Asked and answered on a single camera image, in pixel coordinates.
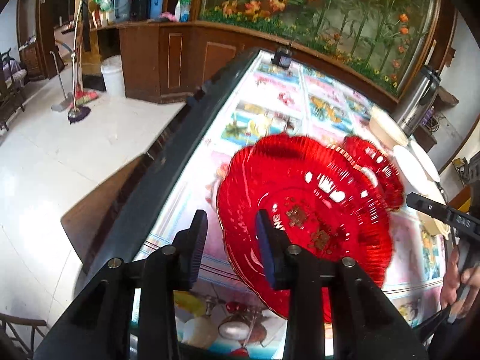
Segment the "purple mop head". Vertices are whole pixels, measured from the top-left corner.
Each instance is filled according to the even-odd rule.
[[[80,122],[81,120],[84,120],[89,113],[90,113],[90,108],[80,105],[78,107],[78,112],[76,113],[76,115],[71,115],[71,113],[69,112],[68,120],[70,121],[70,124],[77,123],[77,122]]]

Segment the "red bowl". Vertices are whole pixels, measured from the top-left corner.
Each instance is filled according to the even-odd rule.
[[[353,257],[381,286],[392,240],[385,204],[369,181],[342,154],[310,138],[280,137],[273,155],[269,141],[262,141],[235,154],[217,195],[226,253],[237,275],[272,311],[288,316],[289,292],[273,291],[263,275],[255,215],[266,209],[292,243],[331,261]],[[296,158],[300,147],[315,159]],[[323,295],[330,322],[327,290]]]
[[[399,210],[405,191],[397,168],[387,156],[370,142],[356,136],[346,137],[342,146],[358,165],[375,173],[387,206]]]

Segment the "white bowl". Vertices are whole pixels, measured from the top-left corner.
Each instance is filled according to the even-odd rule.
[[[405,195],[416,192],[426,196],[429,191],[428,179],[422,165],[406,147],[395,145],[393,147],[393,161],[398,168]]]
[[[433,200],[434,202],[445,204],[445,200],[443,199],[443,196],[438,190],[435,183],[433,181],[427,181],[427,183],[428,193],[425,195],[425,197]],[[430,235],[437,236],[440,234],[448,239],[448,234],[450,233],[450,226],[446,225],[442,221],[439,221],[438,219],[434,219],[431,216],[424,214],[423,212],[418,211],[418,217],[423,223],[426,231]]]
[[[409,144],[409,140],[400,126],[376,105],[371,109],[369,127],[375,137],[389,149],[393,149],[395,145],[407,146]]]
[[[440,175],[438,174],[437,168],[435,167],[434,163],[422,149],[422,147],[414,140],[410,141],[410,147],[413,151],[415,157],[417,157],[418,162],[422,165],[423,169],[425,169],[425,173],[430,181],[434,181],[436,183],[440,182]]]

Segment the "white bottle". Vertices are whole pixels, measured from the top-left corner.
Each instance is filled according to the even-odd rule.
[[[175,6],[175,19],[180,21],[180,0],[178,0],[177,5]]]

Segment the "metal screw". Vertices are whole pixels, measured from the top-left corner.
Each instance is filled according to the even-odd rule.
[[[286,251],[290,254],[300,254],[300,252],[302,251],[302,248],[298,245],[290,245]]]
[[[177,248],[173,245],[165,245],[162,248],[162,253],[165,254],[166,256],[169,256],[177,251]]]
[[[115,257],[114,259],[109,259],[109,268],[118,268],[121,264],[122,264],[122,261],[118,258],[118,257]]]
[[[342,258],[342,263],[344,266],[351,268],[352,266],[355,265],[355,260],[352,259],[351,257],[344,257]]]

